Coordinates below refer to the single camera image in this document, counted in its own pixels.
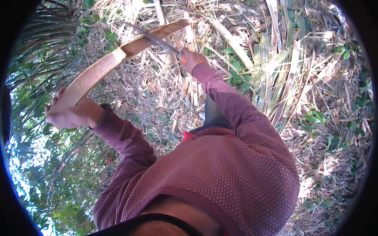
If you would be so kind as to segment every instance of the orange knife handle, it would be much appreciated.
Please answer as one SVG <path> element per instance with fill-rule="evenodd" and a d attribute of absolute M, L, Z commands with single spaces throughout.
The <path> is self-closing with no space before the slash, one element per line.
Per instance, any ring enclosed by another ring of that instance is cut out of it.
<path fill-rule="evenodd" d="M 178 55 L 178 59 L 179 59 L 181 62 L 186 63 L 186 56 L 185 56 L 185 53 L 184 53 L 183 51 L 181 51 L 180 54 Z"/>

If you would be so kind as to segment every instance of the ground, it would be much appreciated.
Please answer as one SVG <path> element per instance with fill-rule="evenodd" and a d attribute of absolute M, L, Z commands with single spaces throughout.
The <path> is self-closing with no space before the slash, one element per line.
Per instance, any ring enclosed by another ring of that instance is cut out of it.
<path fill-rule="evenodd" d="M 230 77 L 232 62 L 226 62 L 215 52 L 230 46 L 209 24 L 209 18 L 223 19 L 222 24 L 240 40 L 245 51 L 257 44 L 252 39 L 253 30 L 258 35 L 270 34 L 272 27 L 265 1 L 239 2 L 247 10 L 254 28 L 230 3 L 214 0 L 161 1 L 170 22 L 184 18 L 184 10 L 200 20 L 193 26 L 196 37 L 187 38 L 186 30 L 179 31 L 177 36 L 185 46 L 193 40 L 194 49 L 214 60 L 218 72 L 223 73 L 225 79 Z M 278 26 L 282 32 L 280 2 L 278 6 Z M 304 63 L 297 71 L 294 85 L 297 89 L 294 100 L 299 103 L 295 110 L 295 103 L 288 107 L 292 117 L 281 132 L 295 158 L 301 190 L 295 211 L 280 234 L 325 235 L 336 229 L 361 183 L 372 142 L 373 96 L 358 44 L 339 9 L 328 1 L 300 0 L 294 1 L 291 9 L 308 20 L 311 32 L 335 31 L 336 36 L 330 39 L 310 34 L 302 47 Z M 82 17 L 91 14 L 104 17 L 106 22 L 97 22 L 91 27 L 89 43 L 84 47 L 88 64 L 108 52 L 112 41 L 106 36 L 107 30 L 117 35 L 118 44 L 137 37 L 132 29 L 122 24 L 123 21 L 143 25 L 146 29 L 159 25 L 154 5 L 136 1 L 98 1 L 92 10 L 83 11 Z M 331 64 L 338 50 L 341 58 L 335 60 L 335 65 L 316 83 L 320 72 Z M 306 87 L 303 85 L 309 71 Z M 140 128 L 154 147 L 155 154 L 161 157 L 174 150 L 183 139 L 184 131 L 203 123 L 198 114 L 203 111 L 205 94 L 199 84 L 198 93 L 193 92 L 195 82 L 190 82 L 188 91 L 183 90 L 186 78 L 183 71 L 172 65 L 169 53 L 161 47 L 152 46 L 116 68 L 89 96 L 97 102 L 111 103 L 117 115 Z M 299 97 L 301 90 L 306 89 L 307 92 Z M 244 92 L 252 100 L 251 94 Z M 108 184 L 112 170 L 108 168 L 103 188 Z"/>

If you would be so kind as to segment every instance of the forest floor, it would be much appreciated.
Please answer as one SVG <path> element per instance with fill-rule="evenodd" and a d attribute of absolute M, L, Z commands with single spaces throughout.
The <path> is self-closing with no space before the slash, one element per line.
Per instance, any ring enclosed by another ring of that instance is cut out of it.
<path fill-rule="evenodd" d="M 140 2 L 97 1 L 92 10 L 83 11 L 82 18 L 96 14 L 92 18 L 104 19 L 91 26 L 88 43 L 84 46 L 88 64 L 138 37 L 124 21 L 145 29 L 159 26 L 155 5 Z M 253 101 L 256 94 L 243 89 L 243 80 L 248 80 L 244 75 L 253 77 L 255 73 L 245 68 L 236 50 L 231 50 L 226 42 L 225 35 L 210 22 L 221 20 L 253 63 L 254 48 L 262 37 L 270 39 L 272 32 L 267 2 L 276 1 L 245 0 L 237 5 L 221 0 L 160 2 L 169 22 L 188 16 L 199 19 L 199 23 L 192 26 L 192 32 L 185 29 L 177 32 L 179 41 L 206 55 L 213 69 Z M 306 24 L 303 28 L 299 20 L 298 26 L 291 26 L 293 33 L 304 29 L 306 35 L 302 37 L 304 43 L 300 49 L 303 58 L 301 61 L 299 57 L 298 61 L 301 66 L 294 71 L 296 76 L 292 87 L 289 86 L 292 102 L 289 104 L 290 98 L 283 94 L 288 68 L 285 70 L 282 65 L 279 74 L 285 73 L 283 82 L 278 84 L 277 76 L 275 86 L 271 85 L 272 91 L 279 88 L 272 112 L 268 107 L 262 110 L 272 123 L 276 119 L 274 125 L 281 129 L 279 133 L 295 158 L 301 182 L 295 211 L 280 234 L 325 235 L 333 232 L 345 216 L 364 175 L 372 143 L 370 78 L 358 43 L 336 6 L 325 0 L 295 0 L 279 1 L 277 9 L 282 35 L 287 33 L 287 16 L 294 23 L 303 16 Z M 326 31 L 331 31 L 331 35 L 327 36 Z M 204 108 L 204 91 L 200 84 L 175 67 L 175 63 L 177 61 L 161 47 L 149 47 L 116 68 L 90 93 L 91 98 L 110 103 L 117 115 L 140 128 L 158 157 L 174 150 L 183 139 L 184 131 L 203 124 L 198 114 Z M 262 81 L 259 86 L 257 89 L 267 84 Z M 287 109 L 280 114 L 277 107 L 285 102 Z M 103 188 L 109 183 L 116 163 L 109 163 L 113 168 L 107 168 L 102 178 Z"/>

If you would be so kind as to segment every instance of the curved bamboo piece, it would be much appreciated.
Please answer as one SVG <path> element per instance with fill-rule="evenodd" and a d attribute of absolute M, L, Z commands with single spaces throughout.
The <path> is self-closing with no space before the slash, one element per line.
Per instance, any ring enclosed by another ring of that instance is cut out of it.
<path fill-rule="evenodd" d="M 161 40 L 193 22 L 196 22 L 196 20 L 184 19 L 150 30 L 149 33 Z M 142 36 L 96 61 L 67 87 L 62 97 L 51 107 L 48 114 L 57 113 L 70 106 L 75 106 L 80 99 L 85 97 L 113 69 L 153 44 L 155 42 Z"/>

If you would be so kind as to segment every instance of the sweater cuff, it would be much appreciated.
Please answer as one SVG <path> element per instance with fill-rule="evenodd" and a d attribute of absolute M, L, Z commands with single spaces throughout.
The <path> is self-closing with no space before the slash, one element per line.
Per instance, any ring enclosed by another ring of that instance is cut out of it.
<path fill-rule="evenodd" d="M 104 139 L 107 143 L 111 143 L 116 140 L 121 133 L 123 120 L 114 114 L 110 104 L 102 104 L 101 107 L 105 109 L 105 112 L 100 123 L 98 123 L 96 128 L 89 129 L 100 138 Z"/>
<path fill-rule="evenodd" d="M 200 63 L 193 68 L 191 75 L 200 83 L 204 83 L 208 78 L 214 75 L 214 71 L 210 69 L 208 63 Z"/>

